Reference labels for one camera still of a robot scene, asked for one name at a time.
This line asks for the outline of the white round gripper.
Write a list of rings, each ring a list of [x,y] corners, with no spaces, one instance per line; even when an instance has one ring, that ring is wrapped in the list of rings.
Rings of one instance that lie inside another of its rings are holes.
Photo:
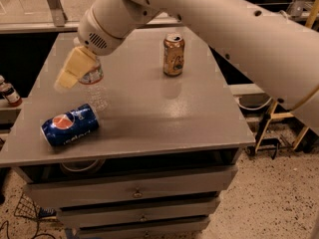
[[[71,89],[94,69],[96,55],[113,53],[132,31],[148,23],[158,13],[131,0],[96,0],[78,27],[78,39],[83,46],[75,47],[69,53],[54,88]]]

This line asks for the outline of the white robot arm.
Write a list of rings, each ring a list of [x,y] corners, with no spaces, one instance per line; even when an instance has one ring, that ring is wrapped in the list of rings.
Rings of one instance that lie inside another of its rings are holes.
[[[319,133],[319,33],[245,0],[96,0],[56,84],[71,88],[99,56],[166,12]]]

